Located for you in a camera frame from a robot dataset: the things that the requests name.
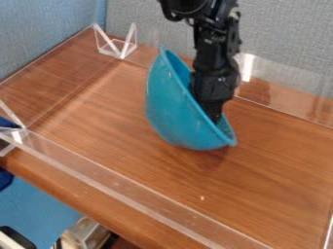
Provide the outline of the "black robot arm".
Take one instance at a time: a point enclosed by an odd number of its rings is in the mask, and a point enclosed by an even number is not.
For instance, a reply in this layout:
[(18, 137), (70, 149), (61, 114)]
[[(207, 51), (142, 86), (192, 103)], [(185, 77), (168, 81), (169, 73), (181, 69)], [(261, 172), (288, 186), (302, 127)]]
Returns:
[(181, 21), (193, 30), (189, 89), (203, 111), (216, 124), (221, 106), (232, 98), (240, 82), (233, 59), (239, 53), (240, 11), (237, 0), (157, 0), (164, 17)]

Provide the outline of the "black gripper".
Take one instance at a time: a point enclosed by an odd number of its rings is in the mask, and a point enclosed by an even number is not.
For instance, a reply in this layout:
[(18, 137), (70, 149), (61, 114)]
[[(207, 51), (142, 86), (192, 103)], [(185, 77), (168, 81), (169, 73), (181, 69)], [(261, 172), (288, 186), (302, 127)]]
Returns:
[(193, 63), (189, 75), (189, 91), (205, 113), (216, 125), (221, 117), (221, 106), (233, 96), (239, 85), (239, 69), (229, 64), (217, 68)]

